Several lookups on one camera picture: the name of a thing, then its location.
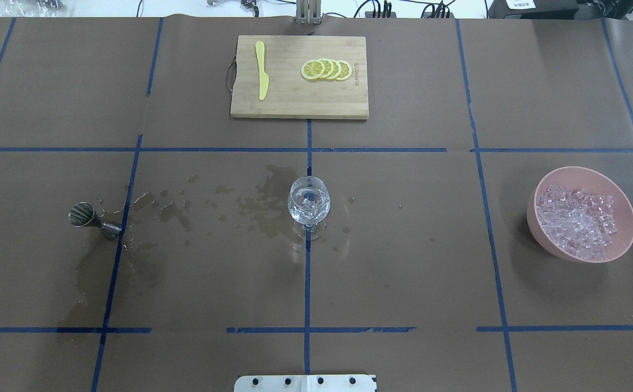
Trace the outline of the bamboo cutting board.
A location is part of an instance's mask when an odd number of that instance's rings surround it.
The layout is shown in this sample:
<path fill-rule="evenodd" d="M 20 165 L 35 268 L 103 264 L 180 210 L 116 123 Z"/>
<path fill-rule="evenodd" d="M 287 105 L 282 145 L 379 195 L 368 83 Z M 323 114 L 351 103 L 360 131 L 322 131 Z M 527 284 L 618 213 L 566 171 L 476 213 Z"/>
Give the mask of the bamboo cutting board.
<path fill-rule="evenodd" d="M 266 44 L 269 89 L 259 100 L 255 43 Z M 304 79 L 302 64 L 311 59 L 346 60 L 354 67 L 346 81 Z M 240 35 L 231 116 L 255 119 L 369 118 L 367 44 L 363 36 Z"/>

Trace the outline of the yellow lemon slices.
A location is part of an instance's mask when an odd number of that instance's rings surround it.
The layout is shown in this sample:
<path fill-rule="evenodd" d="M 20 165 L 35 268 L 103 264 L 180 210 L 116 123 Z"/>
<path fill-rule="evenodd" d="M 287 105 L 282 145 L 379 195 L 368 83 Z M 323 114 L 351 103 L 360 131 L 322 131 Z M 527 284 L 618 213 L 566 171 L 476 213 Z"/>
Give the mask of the yellow lemon slices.
<path fill-rule="evenodd" d="M 346 81 L 353 74 L 353 65 L 346 60 L 311 59 L 302 64 L 300 74 L 308 80 Z"/>

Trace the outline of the pink bowl of ice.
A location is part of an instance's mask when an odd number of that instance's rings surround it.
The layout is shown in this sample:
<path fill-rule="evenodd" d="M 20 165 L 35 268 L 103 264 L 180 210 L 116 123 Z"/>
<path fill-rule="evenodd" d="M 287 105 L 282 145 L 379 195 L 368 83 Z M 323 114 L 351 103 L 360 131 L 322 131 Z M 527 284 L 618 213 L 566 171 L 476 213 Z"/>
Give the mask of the pink bowl of ice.
<path fill-rule="evenodd" d="M 542 248 L 569 261 L 614 261 L 633 244 L 630 201 L 607 176 L 587 167 L 546 174 L 528 201 L 527 225 Z"/>

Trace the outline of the clear wine glass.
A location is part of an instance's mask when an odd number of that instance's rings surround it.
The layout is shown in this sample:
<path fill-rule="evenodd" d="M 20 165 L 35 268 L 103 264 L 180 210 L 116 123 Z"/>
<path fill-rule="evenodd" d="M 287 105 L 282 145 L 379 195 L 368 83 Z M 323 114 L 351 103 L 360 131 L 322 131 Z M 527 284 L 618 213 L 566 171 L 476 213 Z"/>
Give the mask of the clear wine glass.
<path fill-rule="evenodd" d="M 292 183 L 288 193 L 292 231 L 299 238 L 311 242 L 321 238 L 330 204 L 330 194 L 323 180 L 316 176 L 298 178 Z"/>

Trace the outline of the yellow plastic knife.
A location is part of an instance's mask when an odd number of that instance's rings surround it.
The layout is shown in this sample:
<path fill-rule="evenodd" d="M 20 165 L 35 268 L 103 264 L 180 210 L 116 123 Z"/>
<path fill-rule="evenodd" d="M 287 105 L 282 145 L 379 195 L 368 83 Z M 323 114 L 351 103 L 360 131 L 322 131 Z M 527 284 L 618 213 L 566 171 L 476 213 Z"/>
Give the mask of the yellow plastic knife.
<path fill-rule="evenodd" d="M 269 89 L 269 75 L 266 72 L 266 44 L 263 41 L 255 42 L 255 54 L 259 77 L 259 100 L 264 100 Z"/>

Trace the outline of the clear plastic bag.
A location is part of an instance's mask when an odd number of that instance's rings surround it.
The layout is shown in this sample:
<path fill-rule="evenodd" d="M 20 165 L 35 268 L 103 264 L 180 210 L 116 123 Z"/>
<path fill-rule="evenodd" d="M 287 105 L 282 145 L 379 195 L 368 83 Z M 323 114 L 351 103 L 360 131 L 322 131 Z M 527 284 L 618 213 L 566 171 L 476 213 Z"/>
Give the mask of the clear plastic bag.
<path fill-rule="evenodd" d="M 6 17 L 60 17 L 65 16 L 67 4 L 63 1 L 3 1 L 1 15 Z"/>

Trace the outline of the steel jigger cup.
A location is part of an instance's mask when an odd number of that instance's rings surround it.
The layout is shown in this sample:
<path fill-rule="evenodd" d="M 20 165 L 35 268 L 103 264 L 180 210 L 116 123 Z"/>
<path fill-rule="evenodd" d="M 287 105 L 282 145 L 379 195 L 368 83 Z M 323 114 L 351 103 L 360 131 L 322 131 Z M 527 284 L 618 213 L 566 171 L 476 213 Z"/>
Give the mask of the steel jigger cup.
<path fill-rule="evenodd" d="M 102 235 L 107 239 L 119 238 L 122 232 L 122 227 L 115 225 L 114 223 L 107 223 L 101 221 L 100 216 L 97 215 L 95 209 L 90 203 L 77 203 L 68 213 L 69 222 L 82 228 L 83 226 L 94 226 L 102 230 Z"/>

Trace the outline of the black box device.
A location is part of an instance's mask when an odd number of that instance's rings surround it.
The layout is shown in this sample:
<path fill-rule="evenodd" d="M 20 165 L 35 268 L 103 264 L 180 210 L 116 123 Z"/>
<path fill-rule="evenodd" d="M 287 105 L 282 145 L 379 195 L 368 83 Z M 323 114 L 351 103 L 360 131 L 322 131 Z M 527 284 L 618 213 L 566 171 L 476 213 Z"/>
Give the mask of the black box device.
<path fill-rule="evenodd" d="M 572 20 L 577 1 L 493 1 L 489 19 Z"/>

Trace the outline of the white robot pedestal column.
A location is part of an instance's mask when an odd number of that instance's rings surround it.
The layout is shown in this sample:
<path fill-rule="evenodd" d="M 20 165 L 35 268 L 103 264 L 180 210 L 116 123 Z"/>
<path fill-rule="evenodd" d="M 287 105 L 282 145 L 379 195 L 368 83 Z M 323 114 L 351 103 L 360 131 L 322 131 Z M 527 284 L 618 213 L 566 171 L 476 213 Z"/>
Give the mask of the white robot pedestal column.
<path fill-rule="evenodd" d="M 377 391 L 375 375 L 246 375 L 237 378 L 234 391 Z"/>

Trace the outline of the aluminium frame post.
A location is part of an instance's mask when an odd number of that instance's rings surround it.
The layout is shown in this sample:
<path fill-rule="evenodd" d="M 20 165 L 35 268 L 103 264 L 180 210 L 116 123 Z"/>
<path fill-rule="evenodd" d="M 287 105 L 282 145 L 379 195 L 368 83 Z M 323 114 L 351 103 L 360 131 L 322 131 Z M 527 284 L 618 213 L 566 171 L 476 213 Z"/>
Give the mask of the aluminium frame post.
<path fill-rule="evenodd" d="M 296 0 L 296 24 L 321 25 L 323 12 L 321 0 Z"/>

